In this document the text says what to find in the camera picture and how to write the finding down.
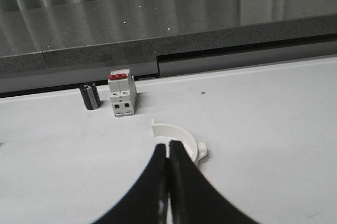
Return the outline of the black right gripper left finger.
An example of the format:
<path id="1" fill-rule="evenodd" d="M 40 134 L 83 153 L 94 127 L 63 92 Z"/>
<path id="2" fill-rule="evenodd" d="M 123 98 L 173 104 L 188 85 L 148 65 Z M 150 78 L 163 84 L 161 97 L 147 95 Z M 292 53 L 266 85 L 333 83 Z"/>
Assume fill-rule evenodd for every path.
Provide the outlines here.
<path id="1" fill-rule="evenodd" d="M 168 209 L 166 145 L 157 144 L 138 180 L 95 223 L 166 223 Z"/>

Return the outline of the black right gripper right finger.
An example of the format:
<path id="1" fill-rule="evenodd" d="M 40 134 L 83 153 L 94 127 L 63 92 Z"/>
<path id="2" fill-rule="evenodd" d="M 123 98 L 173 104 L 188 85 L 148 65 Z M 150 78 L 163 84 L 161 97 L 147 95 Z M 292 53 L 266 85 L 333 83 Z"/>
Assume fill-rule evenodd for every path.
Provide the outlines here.
<path id="1" fill-rule="evenodd" d="M 169 148 L 173 223 L 256 223 L 208 182 L 180 141 L 172 140 Z"/>

